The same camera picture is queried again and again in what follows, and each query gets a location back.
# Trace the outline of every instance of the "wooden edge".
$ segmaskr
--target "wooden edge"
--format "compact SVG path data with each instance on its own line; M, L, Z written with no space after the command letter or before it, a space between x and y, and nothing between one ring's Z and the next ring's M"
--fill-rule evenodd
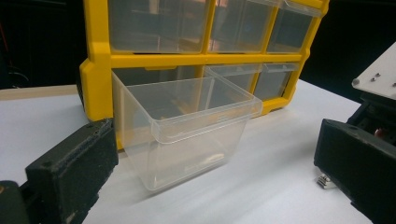
M0 90L0 101L78 94L76 85Z

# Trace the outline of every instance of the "transparent bin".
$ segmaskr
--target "transparent bin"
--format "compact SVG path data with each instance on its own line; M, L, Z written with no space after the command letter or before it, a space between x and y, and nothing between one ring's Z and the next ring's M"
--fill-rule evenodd
M113 72L113 91L120 142L149 190L226 162L262 112L262 101L211 75L125 86Z
M112 52L199 53L209 0L108 0Z
M263 101L282 97L291 73L298 68L297 63L265 63L253 94Z
M224 77L245 91L251 90L255 76L261 71L260 63L208 65L205 67L206 74Z
M217 0L209 51L260 52L277 0Z
M276 14L267 52L299 53L311 21L320 15L316 8L285 0Z

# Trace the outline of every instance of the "table surface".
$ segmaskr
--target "table surface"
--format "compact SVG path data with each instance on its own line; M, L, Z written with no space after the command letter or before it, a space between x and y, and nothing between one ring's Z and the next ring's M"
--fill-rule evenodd
M22 184L24 167L88 123L67 89L27 99L0 91L1 180ZM290 105L247 123L227 164L157 194L120 152L84 223L371 223L339 189L316 183L313 164L322 119L346 121L358 107L300 80Z

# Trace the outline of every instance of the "silver metal piece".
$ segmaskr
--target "silver metal piece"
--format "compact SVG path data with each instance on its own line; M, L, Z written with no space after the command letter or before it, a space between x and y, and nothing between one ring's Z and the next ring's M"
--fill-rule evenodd
M353 86L359 85L359 83L361 83L361 81L360 81L358 78L354 78L354 79L352 80L352 85L353 85Z
M321 175L318 178L317 183L323 187L324 189L334 189L337 188L337 186L335 186L335 184L330 180L330 178L326 175Z

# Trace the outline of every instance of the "yellow frame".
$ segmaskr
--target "yellow frame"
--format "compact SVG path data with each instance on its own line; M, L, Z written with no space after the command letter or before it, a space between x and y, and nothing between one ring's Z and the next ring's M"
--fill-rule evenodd
M291 1L318 8L322 12L321 17L328 11L329 0ZM299 70L291 73L290 80L282 97L263 101L264 110L262 114L267 114L274 109L287 105L295 92L295 85L304 67L304 63L309 57L309 49L318 30L321 18L314 18L312 20L299 54L267 54L265 49L268 45L271 32L267 32L264 37L261 53L209 54L206 46L210 38L216 0L210 0L208 7L204 46L203 51L199 54L112 54L109 42L107 0L84 0L88 59L80 66L80 74L87 117L90 120L113 117L111 69L126 67L155 69L180 65L217 63L298 63L300 65ZM275 23L276 13L277 8L273 10L269 21L269 28L271 30Z

